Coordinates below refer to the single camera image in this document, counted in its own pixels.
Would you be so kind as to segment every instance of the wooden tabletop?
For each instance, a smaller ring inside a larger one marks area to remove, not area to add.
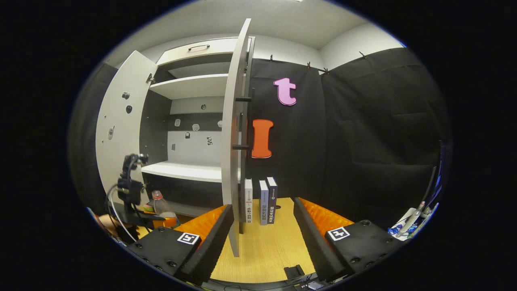
[[[314,273],[309,252],[293,214],[290,198],[278,198],[275,223],[260,225],[260,201],[253,200],[253,222],[244,223],[239,234],[240,257],[234,257],[226,238],[212,272],[215,280],[237,283],[269,283],[287,280],[284,267],[300,265],[305,274]],[[147,234],[139,227],[139,238]]]

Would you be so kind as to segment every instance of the drawer handle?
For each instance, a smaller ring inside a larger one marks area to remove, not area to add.
[[[191,49],[193,49],[193,48],[198,48],[198,47],[206,47],[206,48],[209,48],[209,47],[210,47],[210,45],[201,45],[201,46],[191,47],[191,48],[189,48],[189,51],[190,51]]]

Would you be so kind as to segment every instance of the black fabric backdrop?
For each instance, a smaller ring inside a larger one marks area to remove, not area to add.
[[[451,139],[442,95],[405,48],[353,60],[321,81],[327,144],[320,205],[391,227],[418,206],[439,140]]]
[[[278,100],[273,82],[289,78],[296,84],[291,97],[296,104],[286,106]],[[250,88],[255,88],[250,122],[267,119],[269,158],[250,158],[246,178],[253,179],[253,198],[260,199],[259,180],[274,177],[278,197],[302,197],[318,201],[325,167],[325,103],[320,76],[314,68],[286,62],[254,59]]]
[[[97,215],[106,214],[104,187],[95,153],[97,116],[104,94],[118,69],[100,65],[77,98],[68,128],[68,163],[80,199]]]

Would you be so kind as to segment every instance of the cabinet shelf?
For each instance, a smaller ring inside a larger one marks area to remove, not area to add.
[[[170,178],[221,183],[221,167],[215,166],[160,162],[142,167],[142,172]]]
[[[171,100],[224,96],[228,74],[201,75],[151,85],[149,89]]]

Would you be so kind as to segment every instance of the water bottle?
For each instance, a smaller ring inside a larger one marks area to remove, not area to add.
[[[153,208],[156,215],[166,219],[165,226],[175,228],[180,225],[172,205],[163,198],[159,190],[153,191]]]

